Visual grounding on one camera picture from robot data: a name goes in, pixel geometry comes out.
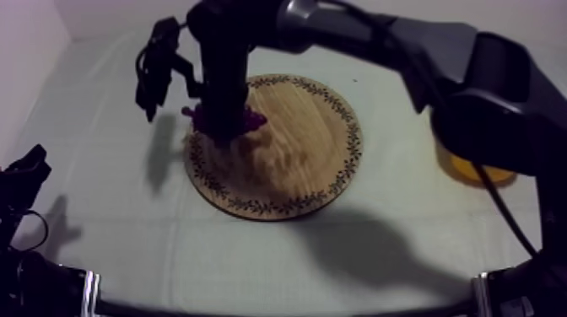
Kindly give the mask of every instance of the black cord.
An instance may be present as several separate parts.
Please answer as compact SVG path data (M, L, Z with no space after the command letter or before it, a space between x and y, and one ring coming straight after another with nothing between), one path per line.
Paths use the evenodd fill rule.
M446 107L445 99L437 89L434 79L425 70L421 68L419 62L408 51L408 49L403 44L403 42L400 39L398 39L397 36L394 35L387 27L377 23L371 15L367 14L364 10L354 6L353 4L346 3L341 0L319 0L319 2L330 3L339 6L341 8L344 8L347 11L347 13L350 13L359 21L369 25L375 30L379 30L380 32L386 34L390 38L394 46L396 46L396 48L407 59L409 66L417 73L419 79L421 79L422 83L425 85L425 87L428 89L429 93L431 94L430 97L434 99L437 105L441 107ZM562 291L565 294L567 294L567 284L555 273L551 265L538 254L536 249L530 243L529 239L523 233L520 226L518 226L518 223L510 213L510 210L508 209L504 200L500 196L498 190L496 189L496 186L487 175L486 171L484 170L484 167L476 163L473 163L472 165L474 166L474 169L477 171L478 175L480 176L484 186L486 187L486 190L489 192L500 214L502 215L502 217L504 218L504 220L506 221L506 223L514 233L515 237L520 242L520 244L524 247L524 249L526 249L527 253L531 256L531 258L533 258L534 261L536 261L545 271L548 272L548 274L554 279L555 283L560 288L562 288Z
M534 261L538 263L538 265L540 265L545 271L548 272L557 286L562 288L562 291L567 294L567 284L565 284L563 279L561 279L561 277L559 277L559 275L555 273L551 265L541 257L541 255L536 251L536 248L533 247L530 240L526 237L526 235L514 219L514 216L512 216L510 209L506 206L506 203L502 199L502 196L496 189L496 185L494 185L494 182L490 179L484 167L476 163L473 163L472 166L477 171L478 176L480 176L484 187L486 187L486 190L489 192L490 197L492 198L494 204L498 208L498 211L508 224L508 227L510 227L512 233L514 233L515 237L518 239L518 241L520 241L521 246L526 249L526 252L531 256L531 258L533 258Z
M26 252L30 252L30 251L33 251L33 250L41 247L47 241L47 238L49 237L49 225L47 224L46 219L43 218L43 216L41 216L38 212L35 212L33 210L28 210L26 212L19 213L19 215L24 216L24 217L29 216L29 215L37 216L41 220L41 223L43 224L43 228L44 228L43 238L41 239L41 241L38 244L32 246L31 248L28 248L28 249L25 249L25 250L18 250L18 249L15 249L14 247L12 247L12 249L14 249L18 252L26 253Z

